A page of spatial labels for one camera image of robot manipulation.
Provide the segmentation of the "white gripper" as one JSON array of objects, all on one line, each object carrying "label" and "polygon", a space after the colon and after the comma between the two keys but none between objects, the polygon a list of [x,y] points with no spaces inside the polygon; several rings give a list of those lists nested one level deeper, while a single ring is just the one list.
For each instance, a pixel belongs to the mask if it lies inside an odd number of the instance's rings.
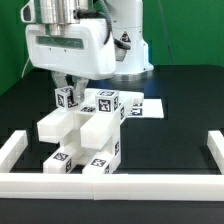
[{"label": "white gripper", "polygon": [[73,78],[75,98],[83,102],[88,79],[106,79],[115,73],[113,36],[105,19],[82,19],[67,25],[64,32],[64,36],[50,36],[44,25],[28,25],[29,57],[34,67],[52,71],[57,88],[69,86],[67,74],[78,76]]}]

